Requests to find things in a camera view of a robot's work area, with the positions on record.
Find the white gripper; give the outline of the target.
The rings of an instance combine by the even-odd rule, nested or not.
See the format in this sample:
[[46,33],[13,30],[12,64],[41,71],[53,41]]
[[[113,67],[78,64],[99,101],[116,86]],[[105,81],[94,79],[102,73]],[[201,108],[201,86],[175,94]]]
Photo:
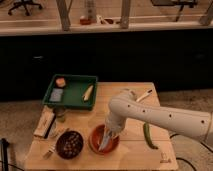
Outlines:
[[125,128],[124,119],[107,118],[105,120],[104,132],[111,138],[116,138]]

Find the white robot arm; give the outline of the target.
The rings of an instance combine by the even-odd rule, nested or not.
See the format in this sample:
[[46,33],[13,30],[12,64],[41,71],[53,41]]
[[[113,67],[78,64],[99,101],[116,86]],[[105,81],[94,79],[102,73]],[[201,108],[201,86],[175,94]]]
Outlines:
[[124,89],[113,96],[109,103],[106,127],[119,134],[128,118],[176,132],[183,136],[213,146],[213,113],[144,105],[136,101],[136,95]]

